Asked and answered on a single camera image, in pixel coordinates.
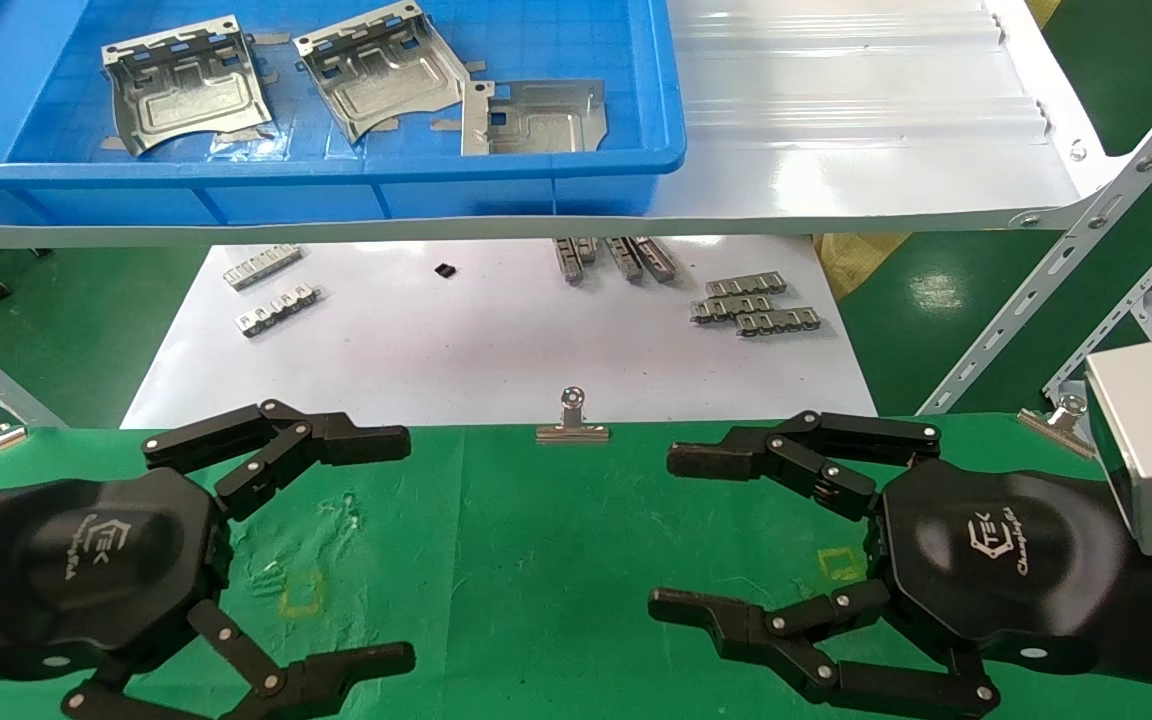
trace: blue bin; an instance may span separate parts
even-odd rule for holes
[[[301,35],[384,0],[0,0],[0,223],[243,225],[454,215],[643,214],[685,152],[666,0],[422,0],[475,78],[602,78],[598,151],[460,154],[399,119],[349,146],[290,44],[252,46],[279,141],[230,154],[197,132],[134,159],[115,137],[101,46],[236,14],[249,33]]]

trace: metal clip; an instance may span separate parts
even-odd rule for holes
[[[586,425],[585,414],[581,411],[585,407],[585,392],[579,387],[570,387],[563,391],[559,397],[563,404],[562,424],[540,425],[536,429],[536,442],[539,445],[590,445],[605,444],[612,439],[611,430],[604,425]]]

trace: sheet metal part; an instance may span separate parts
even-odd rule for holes
[[[585,279],[585,268],[581,264],[576,242],[570,237],[554,238],[554,253],[558,256],[558,268],[562,270],[563,279],[569,285],[579,285]]]
[[[234,132],[273,119],[234,15],[112,41],[101,56],[114,126],[132,156],[189,132]]]
[[[529,79],[500,83],[483,119],[493,156],[598,150],[607,136],[602,79]],[[465,118],[470,118],[467,106]]]
[[[811,306],[791,306],[788,310],[764,310],[760,313],[736,314],[736,332],[743,338],[814,331],[819,327],[820,318]]]
[[[244,287],[251,287],[285,266],[296,263],[303,256],[300,247],[296,245],[271,247],[270,250],[255,256],[255,258],[243,260],[238,265],[234,265],[233,268],[226,270],[225,282],[229,283],[234,290],[243,290]]]
[[[449,108],[470,82],[414,1],[302,35],[296,51],[351,143],[387,118]]]
[[[238,332],[243,333],[244,336],[256,338],[285,319],[291,318],[293,314],[300,313],[301,310],[305,310],[306,306],[316,304],[321,295],[320,288],[302,283],[285,291],[283,295],[279,295],[267,305],[257,306],[250,313],[237,316],[234,318],[234,324],[238,325]]]
[[[634,238],[608,237],[607,249],[612,251],[612,260],[616,260],[616,266],[627,281],[637,282],[643,279],[643,264],[634,251]]]
[[[719,323],[735,320],[736,314],[767,313],[774,310],[772,298],[765,295],[746,295],[742,297],[708,297],[691,304],[691,323]]]
[[[658,283],[673,282],[679,276],[679,266],[654,237],[635,237],[634,250]]]
[[[611,430],[604,425],[585,424],[585,392],[582,388],[563,388],[559,401],[563,407],[562,423],[536,429],[538,445],[591,445],[605,444],[612,439]]]
[[[766,291],[778,295],[790,287],[775,270],[770,273],[756,275],[741,275],[740,278],[726,278],[721,281],[710,281],[705,283],[705,293],[710,297],[737,297],[741,295],[755,295],[755,293]]]

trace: green tablecloth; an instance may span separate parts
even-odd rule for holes
[[[937,423],[946,458],[967,468],[1097,473],[1010,416]],[[602,447],[538,447],[531,427],[416,429],[408,461],[316,468],[238,525],[221,606],[280,664],[415,644],[416,670],[358,685],[343,717],[859,717],[808,705],[771,670],[718,660],[702,630],[646,615],[654,585],[778,606],[864,573],[859,524],[770,480],[664,471],[670,441],[714,441],[726,429],[617,425]],[[145,434],[41,430],[0,454],[0,487],[134,477]],[[826,650],[933,667],[884,624]],[[998,664],[990,673],[1005,697],[996,719],[1152,717],[1152,687]],[[0,683],[0,717],[59,719],[60,697],[77,682]],[[129,692],[215,717],[243,685],[197,641]]]

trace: shelf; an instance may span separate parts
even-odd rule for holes
[[[996,228],[1087,199],[1128,160],[1106,158],[1023,0],[669,9],[689,150],[646,217],[312,223],[298,240]],[[119,243],[270,243],[283,233],[124,228]],[[0,247],[108,243],[101,228],[0,229]]]

